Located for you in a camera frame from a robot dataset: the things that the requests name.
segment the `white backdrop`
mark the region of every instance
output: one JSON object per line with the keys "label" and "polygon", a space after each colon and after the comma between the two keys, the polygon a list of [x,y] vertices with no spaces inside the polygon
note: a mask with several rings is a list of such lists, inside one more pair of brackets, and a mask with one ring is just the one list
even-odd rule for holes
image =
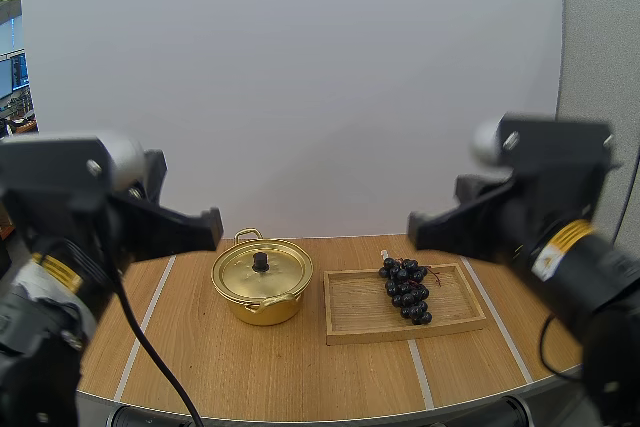
{"label": "white backdrop", "polygon": [[162,148],[163,205],[226,235],[404,232],[478,122],[555,112],[561,0],[23,0],[42,132]]}

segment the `white stripe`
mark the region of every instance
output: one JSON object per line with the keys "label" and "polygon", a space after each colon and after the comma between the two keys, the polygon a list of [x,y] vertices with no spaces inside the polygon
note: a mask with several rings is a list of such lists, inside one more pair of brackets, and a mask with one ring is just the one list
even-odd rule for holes
{"label": "white stripe", "polygon": [[424,399],[425,410],[433,410],[433,397],[431,396],[431,389],[429,388],[429,381],[427,380],[427,374],[424,371],[422,365],[422,359],[420,358],[420,351],[415,339],[407,340],[409,344],[409,350],[411,351],[411,358],[413,359],[413,366],[416,368],[416,374],[418,374],[418,382],[420,383],[420,390],[422,391],[422,398]]}
{"label": "white stripe", "polygon": [[[167,262],[167,266],[162,273],[162,277],[160,277],[160,281],[158,282],[156,291],[153,293],[153,297],[151,297],[149,307],[147,307],[147,312],[144,314],[144,318],[142,319],[142,324],[140,324],[140,329],[142,330],[142,332],[145,332],[147,330],[147,326],[149,325],[149,321],[151,320],[151,315],[153,314],[153,309],[156,308],[156,304],[158,303],[158,299],[160,298],[160,294],[162,293],[162,288],[167,281],[167,277],[169,277],[171,267],[173,267],[173,263],[175,262],[175,260],[176,256],[173,255],[169,259],[169,262]],[[120,377],[120,383],[118,384],[118,388],[116,389],[116,394],[113,396],[114,402],[120,402],[120,399],[122,399],[122,393],[124,392],[124,388],[127,386],[127,380],[129,380],[129,374],[131,373],[133,363],[136,360],[138,349],[140,349],[140,342],[138,341],[138,339],[136,339],[133,343],[133,347],[131,347],[131,352],[129,352],[127,364],[124,366],[124,370],[122,371],[122,377]]]}
{"label": "white stripe", "polygon": [[513,358],[516,360],[518,367],[520,367],[520,372],[522,373],[524,380],[527,382],[527,384],[531,384],[533,382],[533,377],[531,377],[531,374],[529,373],[529,369],[527,369],[527,366],[525,365],[524,360],[522,360],[522,356],[520,355],[520,352],[518,352],[516,344],[513,342],[511,335],[509,335],[509,331],[507,330],[507,327],[504,325],[504,322],[502,322],[502,319],[500,318],[500,314],[498,314],[498,311],[496,310],[493,303],[491,302],[491,299],[489,298],[489,294],[487,294],[487,291],[484,290],[484,287],[482,286],[480,279],[476,275],[475,271],[473,270],[473,267],[471,267],[471,264],[466,259],[466,257],[461,256],[460,259],[462,260],[462,263],[467,268],[467,271],[469,272],[469,275],[473,279],[473,282],[476,284],[476,287],[478,287],[478,290],[480,291],[480,295],[482,295],[482,298],[487,303],[487,306],[489,307],[489,310],[491,311],[493,318],[496,320],[496,323],[498,324],[498,328],[500,329],[500,332],[502,333],[504,340],[507,342],[507,345],[509,346],[511,355],[513,355]]}

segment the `wooden tray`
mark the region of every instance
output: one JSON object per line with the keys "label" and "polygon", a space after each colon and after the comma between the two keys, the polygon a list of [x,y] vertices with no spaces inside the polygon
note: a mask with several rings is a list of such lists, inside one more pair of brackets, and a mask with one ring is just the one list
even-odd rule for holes
{"label": "wooden tray", "polygon": [[487,318],[458,264],[432,265],[442,287],[429,274],[425,302],[433,321],[413,325],[400,317],[385,292],[386,279],[378,270],[341,270],[324,273],[327,345],[389,342],[455,334],[487,326]]}

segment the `pot handle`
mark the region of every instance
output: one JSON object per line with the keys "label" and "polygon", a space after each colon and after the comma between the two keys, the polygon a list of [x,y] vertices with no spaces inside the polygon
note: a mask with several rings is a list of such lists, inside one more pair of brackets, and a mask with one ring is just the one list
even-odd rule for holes
{"label": "pot handle", "polygon": [[238,245],[240,243],[240,236],[241,235],[246,235],[246,234],[255,234],[259,239],[263,239],[264,238],[264,237],[262,237],[262,234],[260,233],[260,231],[258,229],[254,229],[254,228],[249,227],[248,229],[242,229],[241,231],[239,231],[235,235],[235,237],[233,238],[233,245]]}
{"label": "pot handle", "polygon": [[257,306],[245,305],[244,308],[247,309],[252,314],[259,314],[264,309],[272,305],[279,304],[280,302],[295,302],[295,300],[296,300],[295,295],[287,293],[287,294],[276,295],[275,297],[267,297],[262,302],[260,302],[260,305],[257,305]]}

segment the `gold pot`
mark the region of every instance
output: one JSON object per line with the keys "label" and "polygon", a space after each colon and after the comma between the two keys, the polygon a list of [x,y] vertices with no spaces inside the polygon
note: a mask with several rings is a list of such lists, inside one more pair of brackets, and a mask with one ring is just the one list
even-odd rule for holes
{"label": "gold pot", "polygon": [[[240,240],[245,234],[257,239]],[[293,317],[313,274],[309,255],[291,242],[264,239],[257,229],[243,229],[234,245],[211,269],[216,290],[237,318],[253,325],[274,325]]]}

